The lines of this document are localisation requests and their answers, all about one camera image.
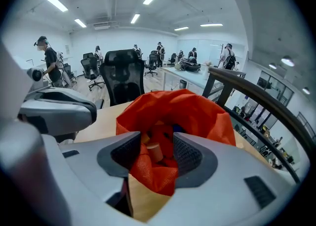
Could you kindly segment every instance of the trash bin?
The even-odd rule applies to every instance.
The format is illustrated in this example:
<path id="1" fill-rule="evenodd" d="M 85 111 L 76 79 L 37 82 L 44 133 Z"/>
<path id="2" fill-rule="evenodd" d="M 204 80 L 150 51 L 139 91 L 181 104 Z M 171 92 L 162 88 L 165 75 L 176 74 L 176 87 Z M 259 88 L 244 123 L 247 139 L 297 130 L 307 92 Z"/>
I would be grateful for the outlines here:
<path id="1" fill-rule="evenodd" d="M 187 87 L 187 81 L 184 81 L 184 80 L 180 79 L 179 88 L 180 89 L 185 89 L 186 87 Z"/>

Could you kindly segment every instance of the wooden floor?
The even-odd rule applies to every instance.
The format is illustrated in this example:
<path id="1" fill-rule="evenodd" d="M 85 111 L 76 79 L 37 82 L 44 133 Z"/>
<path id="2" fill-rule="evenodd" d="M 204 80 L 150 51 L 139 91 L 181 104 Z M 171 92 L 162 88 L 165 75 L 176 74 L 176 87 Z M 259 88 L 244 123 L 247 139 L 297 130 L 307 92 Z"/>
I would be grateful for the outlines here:
<path id="1" fill-rule="evenodd" d="M 145 93 L 150 92 L 151 90 L 162 90 L 162 75 L 163 72 L 160 69 L 156 69 L 155 72 L 158 74 L 154 74 L 152 77 L 151 74 L 147 74 L 144 77 L 144 91 Z M 100 76 L 96 79 L 97 82 L 103 82 L 103 78 Z M 99 99 L 104 99 L 104 107 L 109 107 L 110 106 L 110 98 L 108 94 L 108 90 L 105 86 L 105 84 L 100 84 L 102 89 L 100 89 L 97 86 L 94 86 L 91 90 L 89 91 L 88 85 L 92 84 L 89 79 L 85 78 L 84 76 L 79 76 L 77 77 L 77 84 L 73 85 L 73 89 L 80 92 L 84 96 L 86 96 L 90 101 L 95 102 Z"/>

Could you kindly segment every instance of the office chair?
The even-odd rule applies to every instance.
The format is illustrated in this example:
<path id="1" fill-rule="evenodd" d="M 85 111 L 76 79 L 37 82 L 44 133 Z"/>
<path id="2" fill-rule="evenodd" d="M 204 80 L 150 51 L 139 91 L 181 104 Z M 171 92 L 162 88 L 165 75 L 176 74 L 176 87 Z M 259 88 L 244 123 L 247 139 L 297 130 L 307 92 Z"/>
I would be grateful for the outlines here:
<path id="1" fill-rule="evenodd" d="M 145 72 L 144 76 L 146 76 L 147 74 L 151 74 L 152 76 L 154 76 L 154 73 L 157 75 L 157 72 L 153 72 L 153 70 L 155 70 L 157 67 L 156 63 L 157 63 L 157 55 L 150 54 L 149 55 L 149 64 L 145 65 L 145 67 L 147 69 L 149 69 L 149 71 Z"/>
<path id="2" fill-rule="evenodd" d="M 169 62 L 171 62 L 171 64 L 174 63 L 176 61 L 176 57 L 177 57 L 177 54 L 173 53 L 171 56 L 171 59 L 169 59 Z"/>
<path id="3" fill-rule="evenodd" d="M 100 73 L 107 86 L 110 106 L 135 100 L 144 94 L 144 62 L 133 49 L 109 51 Z"/>
<path id="4" fill-rule="evenodd" d="M 91 81 L 93 80 L 93 84 L 89 85 L 89 90 L 91 91 L 91 88 L 94 86 L 102 88 L 99 84 L 103 84 L 104 82 L 95 81 L 100 75 L 97 67 L 97 59 L 92 55 L 89 59 L 81 60 L 81 64 L 84 68 L 84 77 L 90 79 Z"/>
<path id="5" fill-rule="evenodd" d="M 71 66 L 68 63 L 64 63 L 64 69 L 69 77 L 69 79 L 73 82 L 76 83 L 76 77 L 73 72 L 71 72 Z"/>

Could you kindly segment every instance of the metal handrail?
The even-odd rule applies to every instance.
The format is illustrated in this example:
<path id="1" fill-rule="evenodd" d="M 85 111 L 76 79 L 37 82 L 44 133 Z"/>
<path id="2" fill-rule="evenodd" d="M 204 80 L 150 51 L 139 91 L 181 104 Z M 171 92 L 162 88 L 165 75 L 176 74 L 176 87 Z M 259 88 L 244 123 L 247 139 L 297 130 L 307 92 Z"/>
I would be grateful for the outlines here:
<path id="1" fill-rule="evenodd" d="M 222 93 L 219 99 L 217 100 L 217 104 L 223 108 L 232 89 L 236 89 L 239 92 L 249 96 L 251 99 L 262 105 L 270 113 L 272 113 L 278 120 L 282 122 L 282 124 L 295 136 L 295 138 L 301 144 L 309 160 L 313 161 L 312 155 L 316 148 L 315 144 L 313 143 L 312 139 L 310 138 L 309 134 L 307 133 L 303 125 L 284 105 L 282 105 L 279 101 L 277 101 L 275 98 L 273 98 L 271 95 L 269 95 L 266 91 L 262 90 L 257 85 L 234 75 L 232 71 L 227 71 L 225 69 L 218 69 L 213 67 L 209 67 L 208 71 L 210 75 L 208 77 L 206 87 L 203 92 L 203 96 L 207 97 L 207 95 L 209 95 L 215 80 L 218 80 L 224 84 Z M 230 109 L 226 108 L 226 110 L 233 118 L 236 117 Z M 258 137 L 272 152 L 275 151 L 275 147 L 270 143 L 270 141 L 265 139 L 261 133 L 256 131 L 253 127 L 251 127 L 244 119 L 242 119 L 240 116 L 238 117 L 238 121 L 244 124 L 244 126 L 248 128 L 251 132 L 254 131 L 254 135 Z M 289 163 L 285 160 L 285 158 L 280 154 L 278 150 L 275 151 L 275 155 L 291 173 L 294 180 L 297 181 L 296 173 L 293 171 L 292 167 L 289 165 Z"/>

